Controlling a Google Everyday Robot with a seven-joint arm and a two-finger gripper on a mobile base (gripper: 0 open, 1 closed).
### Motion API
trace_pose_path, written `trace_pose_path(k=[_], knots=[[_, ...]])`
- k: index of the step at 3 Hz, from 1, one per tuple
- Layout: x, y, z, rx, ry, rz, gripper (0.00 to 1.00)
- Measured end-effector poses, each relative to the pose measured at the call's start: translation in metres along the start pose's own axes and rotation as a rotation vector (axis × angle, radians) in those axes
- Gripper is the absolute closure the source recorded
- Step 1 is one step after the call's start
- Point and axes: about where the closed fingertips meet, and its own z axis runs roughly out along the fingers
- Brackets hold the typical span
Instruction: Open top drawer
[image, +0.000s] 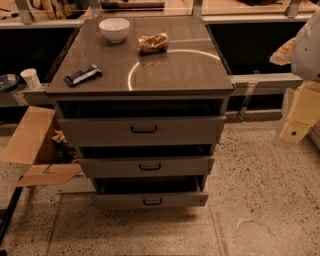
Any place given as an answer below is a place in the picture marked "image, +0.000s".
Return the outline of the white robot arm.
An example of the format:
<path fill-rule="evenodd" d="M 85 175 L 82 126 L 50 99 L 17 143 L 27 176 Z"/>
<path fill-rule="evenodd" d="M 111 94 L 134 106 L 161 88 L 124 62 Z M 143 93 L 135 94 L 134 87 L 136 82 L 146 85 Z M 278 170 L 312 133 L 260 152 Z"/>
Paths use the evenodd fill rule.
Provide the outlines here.
<path fill-rule="evenodd" d="M 291 69 L 304 82 L 293 93 L 279 138 L 290 144 L 298 144 L 320 119 L 320 10 L 296 35 Z"/>

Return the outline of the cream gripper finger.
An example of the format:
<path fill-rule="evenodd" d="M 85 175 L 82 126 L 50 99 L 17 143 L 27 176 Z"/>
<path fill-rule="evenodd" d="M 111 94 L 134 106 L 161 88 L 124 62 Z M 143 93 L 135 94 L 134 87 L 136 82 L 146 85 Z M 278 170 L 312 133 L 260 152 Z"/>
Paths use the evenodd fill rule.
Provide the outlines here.
<path fill-rule="evenodd" d="M 288 88 L 278 138 L 288 144 L 298 144 L 319 120 L 320 83 L 303 82 L 297 89 Z"/>

